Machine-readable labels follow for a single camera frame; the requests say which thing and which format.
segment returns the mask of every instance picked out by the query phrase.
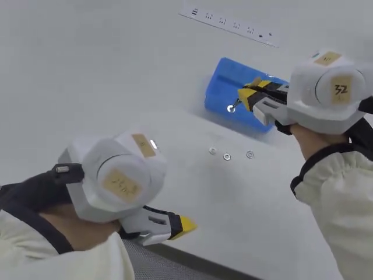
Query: power strip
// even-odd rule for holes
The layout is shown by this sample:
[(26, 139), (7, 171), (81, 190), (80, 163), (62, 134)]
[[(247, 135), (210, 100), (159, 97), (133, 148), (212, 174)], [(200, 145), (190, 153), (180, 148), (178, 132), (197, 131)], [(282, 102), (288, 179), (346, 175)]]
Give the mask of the power strip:
[(184, 1), (184, 5), (179, 15), (197, 20), (207, 25), (223, 29), (228, 32), (264, 43), (266, 45), (278, 47), (278, 43), (273, 32), (264, 30), (245, 20), (230, 19), (222, 14), (212, 12), (208, 9), (198, 8), (197, 6)]

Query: blue box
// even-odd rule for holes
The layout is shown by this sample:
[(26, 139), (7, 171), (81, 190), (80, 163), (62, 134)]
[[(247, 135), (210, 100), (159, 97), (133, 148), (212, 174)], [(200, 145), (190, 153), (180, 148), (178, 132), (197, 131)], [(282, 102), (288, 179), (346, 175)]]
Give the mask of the blue box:
[(275, 83), (288, 84), (286, 81), (245, 66), (229, 58), (222, 58), (216, 67), (206, 91), (205, 108), (220, 114), (224, 118), (250, 125), (260, 132), (268, 132), (272, 125), (263, 125), (245, 106), (238, 105), (234, 113), (229, 113), (227, 107), (238, 98), (237, 90), (252, 82), (256, 77)]

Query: handwritten number 32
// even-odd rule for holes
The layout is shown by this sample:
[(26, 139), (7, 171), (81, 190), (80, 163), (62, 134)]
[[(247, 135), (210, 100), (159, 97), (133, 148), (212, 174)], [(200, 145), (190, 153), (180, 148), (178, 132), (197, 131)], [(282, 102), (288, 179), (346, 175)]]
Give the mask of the handwritten number 32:
[(347, 86), (344, 85), (334, 85), (336, 90), (336, 95), (339, 95), (341, 93), (348, 93)]

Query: yellow sticker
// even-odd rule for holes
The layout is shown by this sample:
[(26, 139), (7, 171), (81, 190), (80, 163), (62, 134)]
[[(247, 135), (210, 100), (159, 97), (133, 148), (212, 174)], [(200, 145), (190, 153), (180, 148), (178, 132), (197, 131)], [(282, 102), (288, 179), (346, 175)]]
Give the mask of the yellow sticker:
[(351, 100), (352, 76), (335, 76), (332, 78), (332, 104), (347, 104)]
[(127, 203), (132, 203), (142, 192), (142, 186), (128, 178), (118, 169), (112, 169), (103, 182), (106, 190)]
[(338, 58), (340, 58), (342, 55), (338, 54), (333, 51), (328, 51), (326, 54), (321, 56), (320, 58), (315, 60), (316, 64), (320, 64), (322, 66), (329, 66), (333, 62), (335, 62)]
[(138, 145), (139, 149), (141, 150), (144, 158), (149, 158), (151, 156), (155, 156), (156, 153), (153, 150), (152, 146), (150, 146), (149, 142), (145, 138), (143, 134), (133, 134), (133, 140), (135, 140), (136, 144)]

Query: white tabletop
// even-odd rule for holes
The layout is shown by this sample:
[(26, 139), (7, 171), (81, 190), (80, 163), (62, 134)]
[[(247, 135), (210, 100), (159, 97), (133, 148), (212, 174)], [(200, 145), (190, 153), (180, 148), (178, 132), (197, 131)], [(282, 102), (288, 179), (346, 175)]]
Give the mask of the white tabletop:
[[(244, 196), (240, 196), (245, 192), (241, 187), (249, 185), (250, 179), (235, 175), (249, 163), (244, 161), (245, 165), (241, 166), (243, 162), (232, 160), (228, 164), (234, 168), (225, 171), (221, 169), (226, 168), (227, 162), (216, 163), (216, 169), (212, 172), (227, 172), (225, 182), (240, 187), (237, 187), (237, 192), (231, 192), (226, 201), (220, 198), (225, 194), (223, 189), (214, 192), (209, 186), (208, 189), (200, 190), (205, 192), (203, 195), (196, 193), (195, 197), (199, 197), (199, 200), (195, 201), (193, 210), (201, 212), (201, 216), (196, 216), (194, 212), (190, 214), (198, 221), (199, 230), (177, 241), (175, 247), (190, 252), (193, 241), (194, 247), (197, 247), (194, 252), (196, 255), (266, 279), (299, 279), (300, 275), (302, 279), (333, 279), (331, 275), (335, 275), (336, 268), (330, 253), (326, 250), (325, 254), (318, 255), (324, 250), (324, 244), (312, 217), (306, 208), (293, 200), (288, 190), (290, 177), (298, 172), (299, 163), (294, 160), (294, 166), (289, 167), (287, 176), (281, 179), (279, 171), (274, 167), (279, 165), (285, 172), (286, 167), (281, 164), (284, 154), (294, 158), (298, 156), (295, 141), (275, 130), (258, 135), (243, 126), (232, 125), (205, 112), (203, 99), (209, 79), (221, 57), (229, 57), (283, 79), (289, 79), (294, 65), (319, 47), (335, 48), (354, 59), (372, 61), (373, 17), (370, 15), (370, 7), (367, 7), (371, 4), (364, 0), (344, 2), (343, 5), (337, 0), (327, 3), (322, 0), (195, 2), (211, 7), (214, 11), (223, 11), (228, 16), (270, 28), (281, 37), (280, 48), (269, 47), (181, 17), (178, 15), (181, 1), (2, 1), (0, 183), (23, 180), (49, 169), (75, 135), (112, 135), (133, 123), (143, 121), (142, 116), (153, 111), (186, 111), (267, 143), (269, 149), (273, 149), (267, 164), (272, 173), (271, 176), (259, 178), (262, 174), (258, 171), (260, 165), (253, 166), (258, 171), (256, 180), (263, 186), (255, 189), (254, 194), (258, 199), (256, 204), (245, 206)], [(200, 130), (193, 132), (194, 123), (196, 121), (191, 121), (187, 126), (191, 128), (192, 139), (197, 139)], [(203, 122), (201, 127), (207, 131), (221, 129), (208, 122)], [(250, 142), (249, 138), (243, 138), (230, 130), (225, 129), (223, 134), (223, 146), (231, 149), (231, 153), (242, 153), (231, 143), (241, 143), (243, 140)], [(210, 142), (209, 137), (213, 137), (202, 135), (206, 144)], [(196, 171), (195, 184), (199, 181), (207, 183), (208, 173), (201, 174), (200, 170), (194, 170), (192, 166), (188, 167), (185, 176), (190, 176), (192, 171)], [(173, 177), (172, 169), (170, 174), (169, 180), (173, 178), (180, 181), (181, 178)], [(182, 176), (179, 171), (173, 174)], [(275, 184), (281, 184), (286, 192), (272, 193), (269, 200), (265, 200), (268, 186)], [(177, 206), (176, 202), (183, 191), (182, 188), (175, 188), (170, 194), (162, 192), (158, 201), (161, 202), (164, 195), (173, 194), (174, 199), (168, 199), (170, 204), (165, 202), (165, 206), (175, 207), (182, 212), (187, 209), (186, 204)], [(209, 227), (209, 219), (214, 224), (217, 222), (210, 218), (211, 212), (206, 210), (212, 209), (212, 205), (209, 205), (211, 197), (221, 203), (220, 210), (224, 207), (227, 211), (221, 217), (221, 234)], [(273, 218), (269, 217), (274, 219), (272, 223), (263, 220), (256, 227), (249, 222), (240, 227), (239, 221), (247, 215), (252, 217), (256, 211), (264, 211), (263, 215), (269, 216), (272, 212), (265, 207), (269, 202), (273, 203), (268, 207), (281, 209), (282, 204), (274, 203), (280, 197), (289, 201), (288, 208), (276, 211)], [(236, 200), (240, 204), (231, 208)], [(302, 216), (280, 215), (298, 208), (308, 218), (303, 220), (300, 218)], [(253, 218), (255, 224), (261, 220), (260, 217)], [(290, 225), (294, 226), (297, 219), (302, 226), (294, 229)], [(235, 247), (224, 242), (232, 226), (237, 228), (233, 233), (237, 240)], [(281, 233), (277, 240), (271, 232), (275, 229)], [(303, 234), (307, 230), (314, 234), (307, 239), (296, 239), (296, 233)], [(216, 235), (216, 238), (206, 241), (210, 233)], [(296, 239), (297, 243), (290, 243), (290, 237)], [(296, 264), (290, 265), (283, 260), (286, 257), (293, 259), (296, 255)]]

